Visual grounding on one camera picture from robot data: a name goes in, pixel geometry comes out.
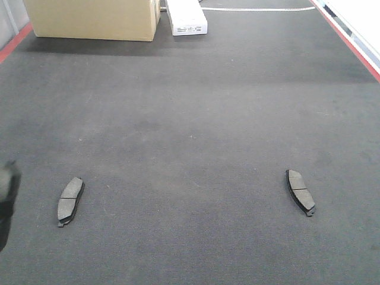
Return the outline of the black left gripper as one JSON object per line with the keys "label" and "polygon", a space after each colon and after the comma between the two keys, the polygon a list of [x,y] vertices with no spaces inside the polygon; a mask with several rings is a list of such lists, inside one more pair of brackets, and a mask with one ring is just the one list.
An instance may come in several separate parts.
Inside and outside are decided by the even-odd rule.
{"label": "black left gripper", "polygon": [[16,161],[8,161],[1,167],[1,251],[7,245],[20,183],[20,168]]}

